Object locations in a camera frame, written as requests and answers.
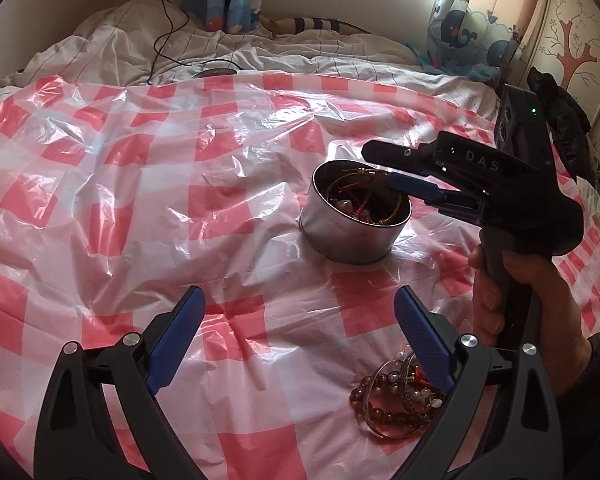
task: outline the red and white plastic tablecloth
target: red and white plastic tablecloth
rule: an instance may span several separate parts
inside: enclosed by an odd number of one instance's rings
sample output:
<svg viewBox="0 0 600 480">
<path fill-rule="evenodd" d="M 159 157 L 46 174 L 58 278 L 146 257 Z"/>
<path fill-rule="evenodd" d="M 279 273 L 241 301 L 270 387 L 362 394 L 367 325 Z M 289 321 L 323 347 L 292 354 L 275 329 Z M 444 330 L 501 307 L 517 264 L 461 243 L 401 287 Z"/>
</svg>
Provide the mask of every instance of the red and white plastic tablecloth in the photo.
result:
<svg viewBox="0 0 600 480">
<path fill-rule="evenodd" d="M 31 471 L 62 345 L 112 344 L 189 285 L 205 320 L 158 401 L 210 480 L 385 480 L 414 446 L 359 426 L 350 390 L 405 346 L 399 285 L 472 327 L 478 229 L 413 200 L 384 260 L 352 267 L 298 229 L 312 172 L 374 137 L 439 130 L 491 144 L 493 123 L 408 89 L 242 73 L 163 87 L 37 81 L 0 104 L 0 439 Z M 560 178 L 562 190 L 576 187 Z M 600 231 L 556 258 L 600 331 Z M 142 460 L 120 405 L 109 409 Z"/>
</svg>

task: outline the person's arm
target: person's arm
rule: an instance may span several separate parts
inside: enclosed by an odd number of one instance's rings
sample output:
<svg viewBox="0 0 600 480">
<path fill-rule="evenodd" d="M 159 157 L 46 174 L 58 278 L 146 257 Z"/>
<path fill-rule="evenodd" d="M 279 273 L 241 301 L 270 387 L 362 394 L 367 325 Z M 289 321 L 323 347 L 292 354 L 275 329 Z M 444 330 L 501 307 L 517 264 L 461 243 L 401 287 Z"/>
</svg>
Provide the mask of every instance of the person's arm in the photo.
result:
<svg viewBox="0 0 600 480">
<path fill-rule="evenodd" d="M 474 280 L 474 333 L 495 345 L 504 327 L 501 294 L 484 270 L 480 246 L 470 255 Z M 580 309 L 555 266 L 540 256 L 506 253 L 504 265 L 542 302 L 539 352 L 558 402 L 567 478 L 600 478 L 600 334 L 582 335 Z"/>
</svg>

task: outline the tree drawing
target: tree drawing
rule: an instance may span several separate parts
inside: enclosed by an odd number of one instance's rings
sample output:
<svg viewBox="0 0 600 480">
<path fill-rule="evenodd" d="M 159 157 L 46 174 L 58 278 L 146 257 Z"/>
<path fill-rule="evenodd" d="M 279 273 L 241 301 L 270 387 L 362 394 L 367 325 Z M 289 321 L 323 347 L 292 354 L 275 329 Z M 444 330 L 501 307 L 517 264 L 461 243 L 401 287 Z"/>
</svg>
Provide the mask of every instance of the tree drawing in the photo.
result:
<svg viewBox="0 0 600 480">
<path fill-rule="evenodd" d="M 565 22 L 560 12 L 560 8 L 564 3 L 566 3 L 566 0 L 555 2 L 556 20 L 550 20 L 549 22 L 552 34 L 545 36 L 545 39 L 551 41 L 551 46 L 548 48 L 540 47 L 540 52 L 556 57 L 562 64 L 564 76 L 560 86 L 565 90 L 569 87 L 571 79 L 576 75 L 582 78 L 587 87 L 590 87 L 592 83 L 599 85 L 600 83 L 593 72 L 580 69 L 585 63 L 600 62 L 600 58 L 591 53 L 592 46 L 600 48 L 600 33 L 594 38 L 592 34 L 586 34 L 586 30 L 584 32 L 580 30 L 587 29 L 587 23 L 589 25 L 592 25 L 592 22 L 598 23 L 594 18 L 595 13 L 588 16 L 584 11 L 583 3 L 578 2 L 580 12 Z M 588 40 L 583 39 L 588 36 L 591 36 L 591 38 Z"/>
</svg>

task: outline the gray handle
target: gray handle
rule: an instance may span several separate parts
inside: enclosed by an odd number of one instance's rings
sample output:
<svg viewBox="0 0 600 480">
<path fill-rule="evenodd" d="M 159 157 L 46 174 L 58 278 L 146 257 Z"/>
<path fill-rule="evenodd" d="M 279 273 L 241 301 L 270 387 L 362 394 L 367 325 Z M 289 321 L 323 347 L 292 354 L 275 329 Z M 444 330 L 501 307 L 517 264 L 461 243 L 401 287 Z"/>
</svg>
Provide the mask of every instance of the gray handle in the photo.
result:
<svg viewBox="0 0 600 480">
<path fill-rule="evenodd" d="M 487 274 L 502 293 L 499 309 L 505 327 L 498 336 L 498 348 L 517 350 L 522 343 L 538 344 L 542 303 L 529 285 L 512 279 L 502 263 L 502 251 L 515 251 L 515 238 L 500 229 L 485 227 L 480 231 Z"/>
</svg>

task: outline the human hand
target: human hand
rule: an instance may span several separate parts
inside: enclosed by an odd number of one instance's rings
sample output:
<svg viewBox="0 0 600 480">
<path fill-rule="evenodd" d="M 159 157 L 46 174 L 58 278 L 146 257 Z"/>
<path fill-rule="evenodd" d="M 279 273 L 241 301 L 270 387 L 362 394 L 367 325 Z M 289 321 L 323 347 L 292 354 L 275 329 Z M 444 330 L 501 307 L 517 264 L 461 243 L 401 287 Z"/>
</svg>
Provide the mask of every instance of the human hand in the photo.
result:
<svg viewBox="0 0 600 480">
<path fill-rule="evenodd" d="M 469 255 L 474 279 L 474 334 L 494 346 L 504 329 L 504 314 L 498 310 L 502 294 L 487 275 L 484 252 L 478 245 Z M 589 364 L 591 344 L 582 335 L 580 309 L 569 285 L 554 264 L 536 254 L 503 253 L 504 267 L 519 283 L 530 285 L 542 303 L 539 352 L 556 397 L 575 384 Z"/>
</svg>

